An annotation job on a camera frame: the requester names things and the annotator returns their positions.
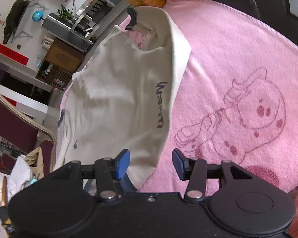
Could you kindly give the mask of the blue globe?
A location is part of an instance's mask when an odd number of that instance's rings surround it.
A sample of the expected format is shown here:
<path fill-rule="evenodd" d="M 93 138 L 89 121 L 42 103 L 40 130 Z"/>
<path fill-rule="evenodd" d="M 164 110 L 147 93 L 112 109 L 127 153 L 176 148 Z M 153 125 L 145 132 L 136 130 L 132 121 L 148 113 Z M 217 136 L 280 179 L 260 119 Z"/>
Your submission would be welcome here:
<path fill-rule="evenodd" d="M 36 11 L 32 14 L 33 22 L 40 22 L 41 20 L 44 20 L 42 11 Z"/>

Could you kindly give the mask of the brown wooden cabinet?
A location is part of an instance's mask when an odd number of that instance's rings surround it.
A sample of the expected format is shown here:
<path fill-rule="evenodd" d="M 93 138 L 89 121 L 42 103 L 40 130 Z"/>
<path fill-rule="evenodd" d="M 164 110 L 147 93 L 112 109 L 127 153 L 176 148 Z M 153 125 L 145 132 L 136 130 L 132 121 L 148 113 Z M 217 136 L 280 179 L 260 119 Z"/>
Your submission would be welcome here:
<path fill-rule="evenodd" d="M 45 55 L 36 78 L 53 88 L 64 90 L 85 54 L 56 38 Z"/>

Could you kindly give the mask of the grey tv stand shelf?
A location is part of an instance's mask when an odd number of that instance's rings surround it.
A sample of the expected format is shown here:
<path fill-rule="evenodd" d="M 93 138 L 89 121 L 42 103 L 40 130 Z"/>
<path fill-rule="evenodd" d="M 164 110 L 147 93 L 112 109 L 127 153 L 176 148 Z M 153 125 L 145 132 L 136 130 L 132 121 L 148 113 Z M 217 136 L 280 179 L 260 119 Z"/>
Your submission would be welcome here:
<path fill-rule="evenodd" d="M 83 53 L 111 25 L 118 24 L 130 4 L 126 0 L 86 0 L 72 20 L 65 22 L 55 13 L 47 15 L 42 28 Z"/>

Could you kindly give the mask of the cream white t-shirt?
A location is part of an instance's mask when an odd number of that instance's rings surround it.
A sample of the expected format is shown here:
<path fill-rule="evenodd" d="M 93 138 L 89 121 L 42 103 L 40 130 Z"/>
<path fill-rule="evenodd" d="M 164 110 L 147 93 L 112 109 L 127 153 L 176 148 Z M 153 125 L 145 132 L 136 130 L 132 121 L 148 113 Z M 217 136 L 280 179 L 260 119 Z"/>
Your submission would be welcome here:
<path fill-rule="evenodd" d="M 131 153 L 127 175 L 137 189 L 156 170 L 191 46 L 168 13 L 128 10 L 67 90 L 55 168 Z"/>

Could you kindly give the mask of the dark seal plush toy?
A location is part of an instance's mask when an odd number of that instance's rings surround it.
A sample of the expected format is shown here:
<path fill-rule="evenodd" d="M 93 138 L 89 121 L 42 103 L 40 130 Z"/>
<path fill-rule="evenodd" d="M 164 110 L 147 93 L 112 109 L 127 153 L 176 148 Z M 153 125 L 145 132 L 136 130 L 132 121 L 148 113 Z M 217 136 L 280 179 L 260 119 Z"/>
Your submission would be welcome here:
<path fill-rule="evenodd" d="M 21 17 L 27 9 L 29 3 L 30 0 L 16 0 L 13 3 L 6 17 L 4 37 L 2 42 L 3 45 L 6 45 L 8 43 L 8 40 L 10 39 L 11 35 L 15 35 Z"/>

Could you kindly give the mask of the green potted plant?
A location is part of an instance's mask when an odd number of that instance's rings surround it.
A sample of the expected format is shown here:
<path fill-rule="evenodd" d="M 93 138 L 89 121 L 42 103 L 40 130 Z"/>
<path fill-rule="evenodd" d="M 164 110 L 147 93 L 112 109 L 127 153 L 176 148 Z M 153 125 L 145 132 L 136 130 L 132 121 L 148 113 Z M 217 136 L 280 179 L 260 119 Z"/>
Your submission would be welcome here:
<path fill-rule="evenodd" d="M 66 23 L 74 19 L 73 13 L 63 4 L 61 4 L 61 7 L 57 9 L 57 13 L 58 17 Z"/>

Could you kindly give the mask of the pink cartoon towel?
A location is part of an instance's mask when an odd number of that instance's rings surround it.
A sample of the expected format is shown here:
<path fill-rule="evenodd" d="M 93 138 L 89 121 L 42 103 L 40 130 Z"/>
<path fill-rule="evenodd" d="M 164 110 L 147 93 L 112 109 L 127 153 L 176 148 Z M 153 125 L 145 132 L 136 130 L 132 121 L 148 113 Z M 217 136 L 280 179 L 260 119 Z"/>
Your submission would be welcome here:
<path fill-rule="evenodd" d="M 184 192 L 172 150 L 230 160 L 285 192 L 298 186 L 298 47 L 260 20 L 210 0 L 162 8 L 191 46 L 159 164 L 141 192 Z"/>

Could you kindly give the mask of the wooden chair frame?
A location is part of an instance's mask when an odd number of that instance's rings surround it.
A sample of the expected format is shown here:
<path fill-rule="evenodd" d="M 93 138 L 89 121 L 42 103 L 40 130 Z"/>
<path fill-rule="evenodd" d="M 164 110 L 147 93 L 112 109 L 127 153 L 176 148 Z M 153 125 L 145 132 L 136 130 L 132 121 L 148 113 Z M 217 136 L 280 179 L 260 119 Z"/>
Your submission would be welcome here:
<path fill-rule="evenodd" d="M 48 137 L 39 144 L 42 149 L 44 175 L 48 175 L 53 171 L 55 163 L 56 136 L 49 129 L 27 117 L 0 94 L 1 138 L 28 154 L 37 147 L 36 139 L 39 132 Z"/>

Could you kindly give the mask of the white cloth on chair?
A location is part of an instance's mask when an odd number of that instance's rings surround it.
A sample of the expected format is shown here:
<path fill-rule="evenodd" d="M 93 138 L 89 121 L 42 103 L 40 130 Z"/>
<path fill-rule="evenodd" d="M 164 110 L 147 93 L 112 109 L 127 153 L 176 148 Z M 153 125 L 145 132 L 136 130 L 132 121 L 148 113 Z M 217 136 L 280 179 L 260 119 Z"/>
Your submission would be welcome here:
<path fill-rule="evenodd" d="M 34 179 L 33 172 L 25 161 L 25 156 L 19 156 L 7 182 L 8 199 L 29 186 Z"/>

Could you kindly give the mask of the beige garment on chair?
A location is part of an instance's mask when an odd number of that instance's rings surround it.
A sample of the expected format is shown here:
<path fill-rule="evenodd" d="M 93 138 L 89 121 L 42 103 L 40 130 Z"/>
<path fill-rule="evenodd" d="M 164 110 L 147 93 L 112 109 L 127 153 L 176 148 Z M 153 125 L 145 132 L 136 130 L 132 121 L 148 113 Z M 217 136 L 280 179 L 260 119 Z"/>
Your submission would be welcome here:
<path fill-rule="evenodd" d="M 25 162 L 29 165 L 35 179 L 40 180 L 44 175 L 44 162 L 41 147 L 37 147 L 24 158 Z"/>

